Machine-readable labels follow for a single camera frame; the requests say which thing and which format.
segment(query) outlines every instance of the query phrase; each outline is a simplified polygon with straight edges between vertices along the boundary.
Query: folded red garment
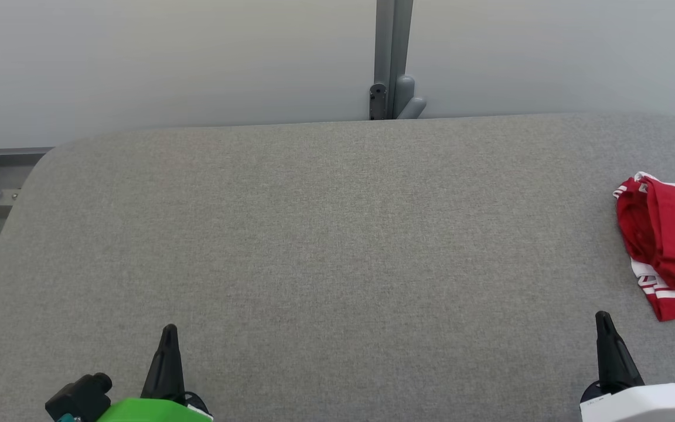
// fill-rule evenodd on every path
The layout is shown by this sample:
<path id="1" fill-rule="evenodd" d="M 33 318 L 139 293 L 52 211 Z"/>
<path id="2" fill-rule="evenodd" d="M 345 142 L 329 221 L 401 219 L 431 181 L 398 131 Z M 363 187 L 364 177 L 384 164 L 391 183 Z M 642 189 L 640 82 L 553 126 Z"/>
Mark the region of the folded red garment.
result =
<path id="1" fill-rule="evenodd" d="M 624 182 L 614 196 L 627 252 L 657 272 L 641 277 L 640 286 L 660 321 L 675 319 L 675 183 L 640 172 Z"/>

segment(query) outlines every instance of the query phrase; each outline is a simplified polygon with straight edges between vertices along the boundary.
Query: red and white striped fabric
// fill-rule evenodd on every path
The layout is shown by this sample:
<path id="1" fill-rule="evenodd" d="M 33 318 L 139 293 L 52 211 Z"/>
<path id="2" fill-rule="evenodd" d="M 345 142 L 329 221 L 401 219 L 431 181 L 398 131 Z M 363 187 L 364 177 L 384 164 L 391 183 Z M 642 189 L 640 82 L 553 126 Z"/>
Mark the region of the red and white striped fabric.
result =
<path id="1" fill-rule="evenodd" d="M 675 319 L 675 183 L 640 172 L 613 195 L 638 284 L 659 321 Z"/>

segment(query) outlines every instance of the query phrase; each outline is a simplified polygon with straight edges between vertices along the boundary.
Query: gray fabric tabletop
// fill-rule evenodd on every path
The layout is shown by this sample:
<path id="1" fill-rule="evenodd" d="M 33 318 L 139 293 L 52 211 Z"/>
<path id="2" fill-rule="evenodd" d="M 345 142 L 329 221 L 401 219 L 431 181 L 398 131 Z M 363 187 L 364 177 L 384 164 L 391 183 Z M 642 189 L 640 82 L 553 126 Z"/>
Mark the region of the gray fabric tabletop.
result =
<path id="1" fill-rule="evenodd" d="M 215 419 L 579 420 L 597 310 L 675 382 L 616 226 L 675 118 L 139 131 L 49 152 L 0 237 L 0 420 L 86 373 L 138 396 L 168 323 Z"/>

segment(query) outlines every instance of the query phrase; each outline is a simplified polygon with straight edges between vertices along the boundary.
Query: white wall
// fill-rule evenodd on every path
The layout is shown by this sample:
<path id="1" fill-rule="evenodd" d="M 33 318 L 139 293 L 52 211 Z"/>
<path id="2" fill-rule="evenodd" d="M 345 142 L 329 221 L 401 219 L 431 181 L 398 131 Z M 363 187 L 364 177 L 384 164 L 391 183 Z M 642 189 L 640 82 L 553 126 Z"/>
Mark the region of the white wall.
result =
<path id="1" fill-rule="evenodd" d="M 0 0 L 0 148 L 365 120 L 376 3 Z"/>
<path id="2" fill-rule="evenodd" d="M 675 114 L 675 0 L 417 0 L 421 117 Z"/>

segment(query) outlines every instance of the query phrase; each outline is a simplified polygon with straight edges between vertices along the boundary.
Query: green plastic casing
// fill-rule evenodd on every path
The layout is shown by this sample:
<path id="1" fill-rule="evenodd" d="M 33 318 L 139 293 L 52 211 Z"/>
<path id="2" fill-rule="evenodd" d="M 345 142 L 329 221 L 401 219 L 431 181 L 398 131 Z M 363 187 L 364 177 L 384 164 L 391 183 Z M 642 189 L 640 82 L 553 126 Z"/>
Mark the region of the green plastic casing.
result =
<path id="1" fill-rule="evenodd" d="M 171 400 L 124 399 L 111 405 L 97 422 L 210 422 L 210 419 Z"/>

